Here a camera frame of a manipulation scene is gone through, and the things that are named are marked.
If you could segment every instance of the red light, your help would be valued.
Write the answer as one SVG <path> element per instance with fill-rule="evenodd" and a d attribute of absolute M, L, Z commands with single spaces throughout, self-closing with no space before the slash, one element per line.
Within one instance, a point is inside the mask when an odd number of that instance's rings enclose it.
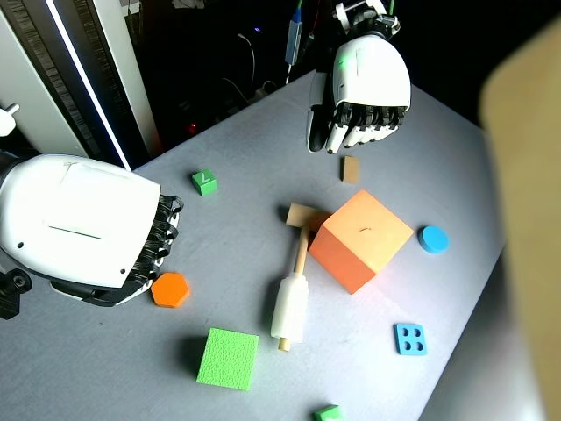
<path fill-rule="evenodd" d="M 196 134 L 198 132 L 198 125 L 197 123 L 191 123 L 188 127 L 187 127 L 187 131 L 190 134 Z"/>

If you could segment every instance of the light strip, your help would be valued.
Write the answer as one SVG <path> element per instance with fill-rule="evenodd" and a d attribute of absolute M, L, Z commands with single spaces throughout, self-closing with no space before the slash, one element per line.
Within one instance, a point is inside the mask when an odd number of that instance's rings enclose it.
<path fill-rule="evenodd" d="M 70 53 L 70 57 L 72 57 L 72 61 L 74 62 L 76 70 L 78 70 L 78 75 L 80 75 L 80 78 L 82 79 L 82 82 L 86 90 L 88 91 L 89 98 L 91 99 L 91 102 L 94 104 L 97 114 L 99 115 L 99 118 L 102 120 L 103 126 L 105 127 L 107 134 L 109 134 L 111 142 L 113 143 L 113 146 L 115 147 L 115 150 L 117 151 L 117 154 L 121 159 L 121 162 L 123 162 L 124 169 L 131 171 L 131 166 L 129 165 L 129 162 L 126 160 L 124 156 L 123 149 L 121 149 L 121 146 L 119 145 L 119 142 L 115 137 L 115 133 L 113 132 L 113 129 L 111 129 L 107 117 L 105 117 L 105 113 L 103 112 L 102 105 L 97 100 L 96 93 L 94 92 L 94 89 L 92 88 L 91 83 L 89 82 L 84 67 L 82 66 L 82 63 L 78 58 L 78 54 L 76 53 L 74 46 L 72 45 L 72 41 L 70 40 L 70 37 L 68 37 L 67 29 L 62 24 L 62 19 L 60 19 L 59 11 L 56 10 L 56 6 L 54 5 L 53 0 L 45 0 L 45 1 L 47 7 L 49 8 L 49 11 L 51 12 L 51 16 L 54 19 L 54 23 L 56 24 L 56 27 L 59 30 L 62 40 L 64 40 L 64 44 L 67 46 L 67 50 Z"/>

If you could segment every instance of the green cube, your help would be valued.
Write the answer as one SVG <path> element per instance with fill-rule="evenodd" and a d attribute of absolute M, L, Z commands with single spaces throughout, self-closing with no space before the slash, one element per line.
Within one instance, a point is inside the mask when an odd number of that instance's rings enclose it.
<path fill-rule="evenodd" d="M 217 178 L 209 169 L 193 174 L 191 178 L 201 196 L 207 196 L 218 188 Z"/>
<path fill-rule="evenodd" d="M 331 405 L 316 412 L 317 421 L 344 421 L 341 409 L 337 405 Z"/>
<path fill-rule="evenodd" d="M 210 329 L 197 382 L 249 390 L 258 343 L 256 335 Z"/>

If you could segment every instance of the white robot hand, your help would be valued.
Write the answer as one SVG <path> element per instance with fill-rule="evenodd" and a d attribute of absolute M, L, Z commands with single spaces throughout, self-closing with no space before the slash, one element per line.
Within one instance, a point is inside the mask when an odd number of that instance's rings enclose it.
<path fill-rule="evenodd" d="M 352 11 L 352 20 L 347 12 Z M 411 101 L 402 57 L 387 41 L 400 29 L 380 0 L 362 0 L 334 13 L 346 40 L 318 64 L 310 92 L 307 143 L 310 152 L 382 140 L 397 131 Z"/>

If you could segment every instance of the orange hexagon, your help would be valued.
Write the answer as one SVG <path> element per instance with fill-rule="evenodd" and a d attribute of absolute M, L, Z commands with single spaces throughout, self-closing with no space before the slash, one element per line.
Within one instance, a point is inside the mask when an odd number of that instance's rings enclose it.
<path fill-rule="evenodd" d="M 179 307 L 190 295 L 187 278 L 182 274 L 162 274 L 152 285 L 154 302 L 162 307 Z"/>

